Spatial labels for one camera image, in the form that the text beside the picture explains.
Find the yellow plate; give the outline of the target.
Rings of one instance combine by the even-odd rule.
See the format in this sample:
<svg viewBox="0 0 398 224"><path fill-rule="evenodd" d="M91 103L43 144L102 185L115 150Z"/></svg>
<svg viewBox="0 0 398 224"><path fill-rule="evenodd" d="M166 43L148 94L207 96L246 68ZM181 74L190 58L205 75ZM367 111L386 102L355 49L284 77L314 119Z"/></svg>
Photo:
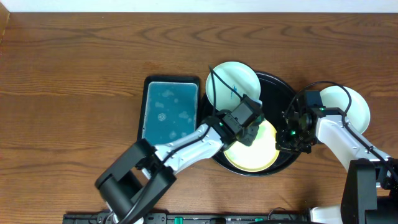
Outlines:
<svg viewBox="0 0 398 224"><path fill-rule="evenodd" d="M235 142L224 152L227 160L236 168L246 172L259 172L269 168L277 160L275 148L277 131L267 120L259 125L257 136L251 146Z"/></svg>

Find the white plate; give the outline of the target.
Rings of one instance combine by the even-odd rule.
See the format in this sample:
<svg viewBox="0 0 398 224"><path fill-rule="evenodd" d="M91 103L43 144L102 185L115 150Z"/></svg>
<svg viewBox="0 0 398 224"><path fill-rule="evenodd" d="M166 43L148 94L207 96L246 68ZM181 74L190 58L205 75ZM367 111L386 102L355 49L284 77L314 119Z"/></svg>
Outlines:
<svg viewBox="0 0 398 224"><path fill-rule="evenodd" d="M213 81L211 74L206 80L206 95L214 105L214 93L216 93L216 110L232 111L240 104L240 96L247 95L253 100L259 100L261 85L259 79L249 66L241 62L224 62L217 65L213 71L231 88L224 85L220 79L214 75L215 91L213 91Z"/></svg>
<svg viewBox="0 0 398 224"><path fill-rule="evenodd" d="M367 130L371 113L366 100L355 90L348 88L351 96L351 106L348 110L347 117L354 128L363 134ZM349 98L346 92L338 86L329 86L320 92L323 105L327 108L340 108L342 111L346 109L349 103Z"/></svg>

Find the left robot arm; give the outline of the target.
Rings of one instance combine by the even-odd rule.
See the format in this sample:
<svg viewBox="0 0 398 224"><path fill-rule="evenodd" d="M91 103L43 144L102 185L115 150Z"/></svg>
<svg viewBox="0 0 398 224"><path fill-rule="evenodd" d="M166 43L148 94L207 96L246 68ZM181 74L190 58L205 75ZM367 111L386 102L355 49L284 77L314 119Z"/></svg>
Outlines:
<svg viewBox="0 0 398 224"><path fill-rule="evenodd" d="M192 164L209 159L235 142L251 145L263 115L239 120L231 114L209 116L193 133L158 145L141 139L96 180L95 187L118 223L136 223L151 210Z"/></svg>

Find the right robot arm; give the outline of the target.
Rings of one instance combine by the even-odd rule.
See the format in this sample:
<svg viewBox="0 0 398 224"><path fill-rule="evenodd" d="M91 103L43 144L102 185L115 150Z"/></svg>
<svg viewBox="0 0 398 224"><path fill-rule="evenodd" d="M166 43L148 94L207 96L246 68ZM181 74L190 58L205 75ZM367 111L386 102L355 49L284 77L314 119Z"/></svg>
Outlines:
<svg viewBox="0 0 398 224"><path fill-rule="evenodd" d="M339 205L314 207L312 223L397 223L397 159L373 146L338 108L307 108L278 129L276 148L309 153L324 144L347 171Z"/></svg>

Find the rectangular black water tray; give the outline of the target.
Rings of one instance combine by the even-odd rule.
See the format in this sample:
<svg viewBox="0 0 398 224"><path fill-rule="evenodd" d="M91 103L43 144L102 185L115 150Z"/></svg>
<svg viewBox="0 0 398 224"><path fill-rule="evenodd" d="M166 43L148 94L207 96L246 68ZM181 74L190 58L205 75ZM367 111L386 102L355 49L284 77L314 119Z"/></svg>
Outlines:
<svg viewBox="0 0 398 224"><path fill-rule="evenodd" d="M197 128L198 77L153 75L144 81L137 140L151 145L185 137Z"/></svg>

